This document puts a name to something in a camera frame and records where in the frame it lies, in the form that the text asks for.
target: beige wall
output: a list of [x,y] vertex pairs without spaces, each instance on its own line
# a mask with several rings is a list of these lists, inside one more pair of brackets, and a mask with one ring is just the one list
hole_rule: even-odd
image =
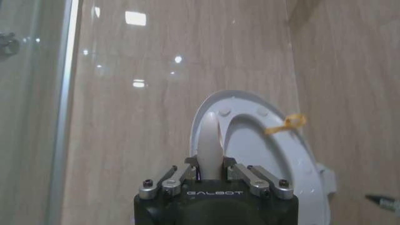
[[44,223],[63,15],[63,0],[3,0],[0,31],[16,33],[22,48],[0,61],[0,224]]
[[338,175],[334,224],[399,224],[364,195],[400,197],[400,1],[287,2],[306,136]]

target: screw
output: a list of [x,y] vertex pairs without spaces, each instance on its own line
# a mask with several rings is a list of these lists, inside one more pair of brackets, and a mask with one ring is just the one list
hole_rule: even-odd
[[171,191],[170,189],[166,189],[166,190],[164,190],[164,195],[166,195],[167,197],[172,196],[172,191]]
[[290,187],[290,182],[286,179],[280,180],[280,187],[288,188]]
[[143,182],[143,187],[144,187],[144,188],[152,187],[152,179],[144,180],[144,182]]
[[270,198],[270,195],[271,195],[270,190],[264,190],[262,194],[263,194],[264,198]]

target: shower enclosure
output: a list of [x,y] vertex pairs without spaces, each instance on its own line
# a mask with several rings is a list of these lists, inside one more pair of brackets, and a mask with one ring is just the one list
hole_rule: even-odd
[[56,224],[78,5],[0,0],[0,224]]

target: white toilet lid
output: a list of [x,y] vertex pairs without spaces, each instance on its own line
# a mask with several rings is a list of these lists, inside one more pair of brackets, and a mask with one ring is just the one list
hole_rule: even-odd
[[267,127],[282,126],[284,116],[260,97],[239,90],[212,94],[192,124],[190,155],[198,154],[200,122],[215,112],[220,122],[224,155],[244,165],[260,165],[292,182],[299,198],[299,225],[328,225],[331,210],[312,152],[296,130],[266,136]]

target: yellow zip tie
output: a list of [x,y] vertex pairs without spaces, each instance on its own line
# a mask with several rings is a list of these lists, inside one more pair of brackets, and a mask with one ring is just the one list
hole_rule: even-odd
[[303,114],[294,114],[287,116],[283,126],[270,127],[264,130],[264,134],[271,135],[284,130],[292,130],[304,126],[307,122],[306,116]]

